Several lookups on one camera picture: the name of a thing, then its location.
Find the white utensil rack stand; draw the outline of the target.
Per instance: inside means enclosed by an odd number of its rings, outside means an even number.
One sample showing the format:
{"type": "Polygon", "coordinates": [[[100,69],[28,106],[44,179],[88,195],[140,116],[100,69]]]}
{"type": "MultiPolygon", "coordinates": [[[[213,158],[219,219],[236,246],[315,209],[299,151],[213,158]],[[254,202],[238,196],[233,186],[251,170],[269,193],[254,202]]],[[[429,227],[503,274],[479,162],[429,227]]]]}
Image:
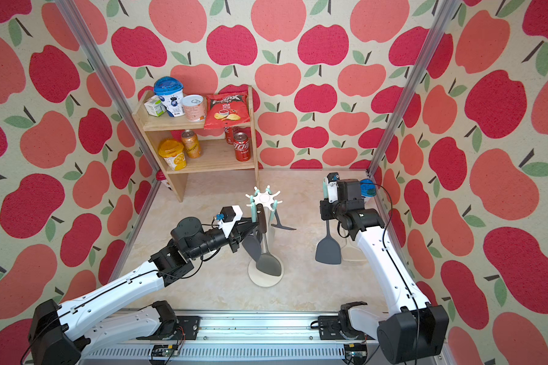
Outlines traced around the white utensil rack stand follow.
{"type": "Polygon", "coordinates": [[[279,201],[276,197],[279,194],[272,193],[270,186],[267,186],[263,191],[254,187],[254,193],[247,195],[252,222],[258,223],[258,227],[244,240],[243,246],[252,258],[248,265],[249,278],[262,288],[277,285],[284,275],[282,262],[269,250],[269,244],[274,242],[276,235],[271,223],[278,213],[279,201]]]}

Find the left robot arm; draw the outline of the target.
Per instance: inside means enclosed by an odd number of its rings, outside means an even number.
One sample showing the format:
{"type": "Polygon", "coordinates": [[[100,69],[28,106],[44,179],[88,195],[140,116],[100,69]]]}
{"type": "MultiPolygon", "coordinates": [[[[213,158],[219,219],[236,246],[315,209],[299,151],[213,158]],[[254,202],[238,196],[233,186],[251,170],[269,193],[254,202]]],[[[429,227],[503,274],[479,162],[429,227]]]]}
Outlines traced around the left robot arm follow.
{"type": "Polygon", "coordinates": [[[178,280],[190,278],[195,259],[230,246],[236,252],[255,231],[265,233],[267,220],[219,214],[219,225],[208,231],[196,217],[186,217],[170,233],[166,247],[127,275],[76,299],[57,304],[48,300],[34,311],[29,346],[22,359],[35,364],[76,364],[99,348],[131,339],[166,340],[184,335],[178,317],[165,301],[132,315],[115,317],[127,304],[178,280]]]}

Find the grey slotted turner mint handle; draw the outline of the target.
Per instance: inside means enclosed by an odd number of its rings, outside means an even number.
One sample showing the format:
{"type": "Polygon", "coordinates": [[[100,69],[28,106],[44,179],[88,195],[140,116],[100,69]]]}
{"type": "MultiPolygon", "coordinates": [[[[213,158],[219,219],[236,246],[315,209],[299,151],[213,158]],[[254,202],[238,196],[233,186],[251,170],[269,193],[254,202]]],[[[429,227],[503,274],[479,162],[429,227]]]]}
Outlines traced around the grey slotted turner mint handle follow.
{"type": "Polygon", "coordinates": [[[242,241],[242,246],[248,253],[248,255],[257,262],[261,256],[261,243],[257,238],[257,234],[259,234],[259,226],[260,226],[260,213],[263,212],[263,205],[258,204],[256,206],[256,209],[252,211],[253,213],[253,222],[256,224],[255,228],[253,228],[250,232],[250,234],[242,241]]]}

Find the grey spatula mint handle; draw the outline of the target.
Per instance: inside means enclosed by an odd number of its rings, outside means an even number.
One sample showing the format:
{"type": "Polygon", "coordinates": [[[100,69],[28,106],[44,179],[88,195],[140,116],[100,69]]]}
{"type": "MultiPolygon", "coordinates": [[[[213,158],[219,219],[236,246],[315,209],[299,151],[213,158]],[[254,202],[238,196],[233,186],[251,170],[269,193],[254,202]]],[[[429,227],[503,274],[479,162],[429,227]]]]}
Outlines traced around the grey spatula mint handle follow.
{"type": "Polygon", "coordinates": [[[326,236],[317,244],[315,260],[326,265],[340,265],[342,262],[341,246],[331,236],[330,221],[326,223],[326,236]]]}

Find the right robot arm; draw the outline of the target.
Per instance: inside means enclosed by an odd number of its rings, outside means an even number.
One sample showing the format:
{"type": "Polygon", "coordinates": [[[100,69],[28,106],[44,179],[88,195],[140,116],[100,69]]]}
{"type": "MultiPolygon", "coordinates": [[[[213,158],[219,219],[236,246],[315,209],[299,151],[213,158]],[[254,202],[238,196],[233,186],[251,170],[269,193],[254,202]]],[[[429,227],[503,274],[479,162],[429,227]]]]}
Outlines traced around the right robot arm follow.
{"type": "Polygon", "coordinates": [[[365,302],[351,302],[337,314],[339,334],[359,340],[378,341],[392,364],[417,361],[441,354],[449,317],[433,304],[409,275],[388,236],[389,221],[374,208],[366,208],[357,179],[340,179],[330,173],[324,179],[321,218],[336,220],[367,258],[388,305],[381,316],[365,302]]]}

